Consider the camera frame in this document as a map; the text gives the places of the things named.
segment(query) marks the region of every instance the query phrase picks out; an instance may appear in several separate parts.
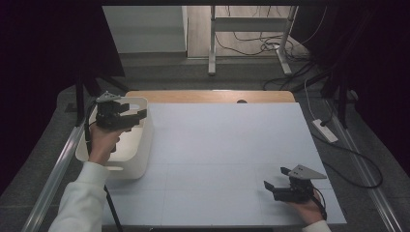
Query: wall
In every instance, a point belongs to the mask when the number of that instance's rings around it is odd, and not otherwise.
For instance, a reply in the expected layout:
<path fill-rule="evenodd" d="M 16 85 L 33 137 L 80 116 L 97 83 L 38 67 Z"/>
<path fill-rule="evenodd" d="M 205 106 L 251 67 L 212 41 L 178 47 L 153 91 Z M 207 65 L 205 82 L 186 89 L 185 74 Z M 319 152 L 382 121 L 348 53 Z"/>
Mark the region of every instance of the wall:
<path fill-rule="evenodd" d="M 119 53 L 187 50 L 187 7 L 103 7 Z"/>

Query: white table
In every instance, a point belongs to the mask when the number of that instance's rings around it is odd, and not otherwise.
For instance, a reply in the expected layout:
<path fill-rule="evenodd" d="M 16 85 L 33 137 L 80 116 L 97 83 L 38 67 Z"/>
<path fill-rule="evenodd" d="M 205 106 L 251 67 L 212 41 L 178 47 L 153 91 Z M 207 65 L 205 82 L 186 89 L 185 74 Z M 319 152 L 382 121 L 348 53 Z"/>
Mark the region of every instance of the white table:
<path fill-rule="evenodd" d="M 263 181 L 288 187 L 280 167 L 326 174 L 297 103 L 152 103 L 152 151 L 145 175 L 107 187 L 124 225 L 253 227 L 299 224 Z M 330 181 L 328 223 L 345 223 Z M 113 224 L 104 208 L 103 224 Z"/>

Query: white container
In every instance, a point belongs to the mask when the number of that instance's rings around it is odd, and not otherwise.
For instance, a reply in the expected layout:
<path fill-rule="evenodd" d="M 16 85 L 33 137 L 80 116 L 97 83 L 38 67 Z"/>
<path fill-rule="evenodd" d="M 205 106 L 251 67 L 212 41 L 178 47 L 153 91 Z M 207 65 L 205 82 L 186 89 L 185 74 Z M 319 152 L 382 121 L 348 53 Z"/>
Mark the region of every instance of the white container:
<path fill-rule="evenodd" d="M 129 103 L 130 110 L 122 115 L 136 114 L 139 110 L 147 109 L 147 117 L 140 120 L 129 132 L 123 132 L 117 149 L 106 164 L 110 170 L 109 179 L 138 179 L 145 173 L 151 151 L 151 142 L 154 135 L 154 125 L 148 108 L 148 102 L 143 98 L 122 98 L 119 103 Z M 90 124 L 96 121 L 97 108 L 90 116 Z M 81 160 L 88 160 L 84 133 L 81 136 L 75 156 Z"/>

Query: power strip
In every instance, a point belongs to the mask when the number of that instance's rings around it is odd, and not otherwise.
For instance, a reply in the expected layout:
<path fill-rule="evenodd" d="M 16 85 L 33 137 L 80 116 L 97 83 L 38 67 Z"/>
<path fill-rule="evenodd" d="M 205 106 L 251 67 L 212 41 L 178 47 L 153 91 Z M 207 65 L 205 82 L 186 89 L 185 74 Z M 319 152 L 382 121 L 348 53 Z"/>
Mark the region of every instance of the power strip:
<path fill-rule="evenodd" d="M 320 123 L 322 123 L 322 120 L 316 119 L 312 121 L 314 126 L 317 128 L 317 130 L 328 140 L 328 142 L 333 143 L 338 141 L 337 137 L 328 129 L 328 127 L 320 126 Z"/>

